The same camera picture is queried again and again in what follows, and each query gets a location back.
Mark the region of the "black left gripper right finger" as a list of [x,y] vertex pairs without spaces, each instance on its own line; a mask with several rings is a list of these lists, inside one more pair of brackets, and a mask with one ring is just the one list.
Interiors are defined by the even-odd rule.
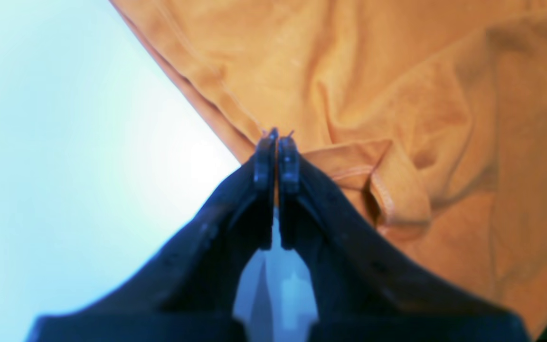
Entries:
[[310,271],[319,322],[311,342],[527,342],[522,320],[406,257],[340,188],[278,141],[282,247]]

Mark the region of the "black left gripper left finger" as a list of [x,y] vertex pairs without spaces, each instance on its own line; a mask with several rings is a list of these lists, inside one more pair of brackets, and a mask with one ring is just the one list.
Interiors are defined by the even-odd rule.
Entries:
[[119,288],[76,313],[38,318],[29,342],[245,342],[237,285],[272,245],[278,131]]

